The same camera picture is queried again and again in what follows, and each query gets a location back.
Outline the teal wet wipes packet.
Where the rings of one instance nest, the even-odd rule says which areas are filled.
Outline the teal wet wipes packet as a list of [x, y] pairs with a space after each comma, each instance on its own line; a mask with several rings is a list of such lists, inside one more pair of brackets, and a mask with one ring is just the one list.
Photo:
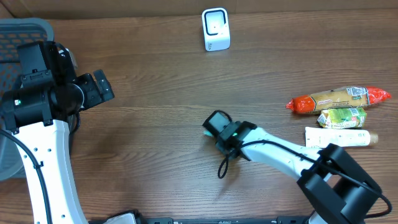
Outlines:
[[209, 136], [209, 137], [213, 137], [213, 135], [209, 131], [204, 131], [204, 135]]

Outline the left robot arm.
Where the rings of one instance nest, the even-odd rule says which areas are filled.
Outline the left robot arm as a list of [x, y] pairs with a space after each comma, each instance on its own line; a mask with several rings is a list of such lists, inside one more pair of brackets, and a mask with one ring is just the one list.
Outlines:
[[5, 92], [1, 134], [17, 145], [34, 223], [86, 223], [70, 162], [68, 119], [114, 98], [102, 70], [75, 73], [69, 51], [54, 41], [17, 48], [21, 88]]

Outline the white cream tube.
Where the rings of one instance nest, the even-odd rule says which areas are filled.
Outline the white cream tube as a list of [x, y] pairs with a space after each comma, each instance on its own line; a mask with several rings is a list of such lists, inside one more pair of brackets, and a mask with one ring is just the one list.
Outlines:
[[305, 145], [326, 148], [329, 144], [340, 147], [360, 147], [377, 144], [379, 136], [363, 129], [305, 128]]

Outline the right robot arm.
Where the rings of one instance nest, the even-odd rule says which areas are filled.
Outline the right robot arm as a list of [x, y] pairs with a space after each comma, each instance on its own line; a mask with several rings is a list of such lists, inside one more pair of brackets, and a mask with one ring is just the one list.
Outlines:
[[383, 197], [380, 186], [342, 148], [311, 149], [267, 133], [247, 121], [221, 118], [205, 128], [225, 162], [238, 156], [270, 165], [293, 178], [315, 212], [309, 223], [362, 223]]

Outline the green snack packet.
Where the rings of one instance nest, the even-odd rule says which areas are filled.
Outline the green snack packet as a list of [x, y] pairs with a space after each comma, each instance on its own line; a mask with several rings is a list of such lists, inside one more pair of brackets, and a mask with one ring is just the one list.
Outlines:
[[323, 128], [361, 128], [366, 117], [367, 113], [363, 108], [339, 108], [323, 110], [317, 121]]

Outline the orange spaghetti packet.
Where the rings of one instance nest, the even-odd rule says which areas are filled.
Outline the orange spaghetti packet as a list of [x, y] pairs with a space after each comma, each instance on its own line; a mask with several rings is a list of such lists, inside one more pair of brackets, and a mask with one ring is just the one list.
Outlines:
[[320, 114], [328, 109], [367, 107], [390, 98], [391, 94], [382, 88], [344, 86], [292, 98], [285, 107], [297, 114]]

